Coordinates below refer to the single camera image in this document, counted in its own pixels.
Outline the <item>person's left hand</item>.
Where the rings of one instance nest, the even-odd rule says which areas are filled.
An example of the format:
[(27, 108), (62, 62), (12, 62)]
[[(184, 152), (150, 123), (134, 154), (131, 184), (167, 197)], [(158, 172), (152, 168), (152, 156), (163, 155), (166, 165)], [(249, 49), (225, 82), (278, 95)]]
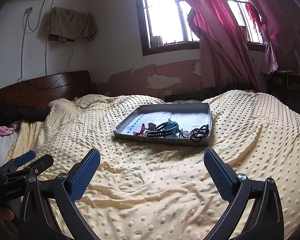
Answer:
[(18, 239), (11, 220), (14, 214), (10, 209), (0, 207), (0, 239)]

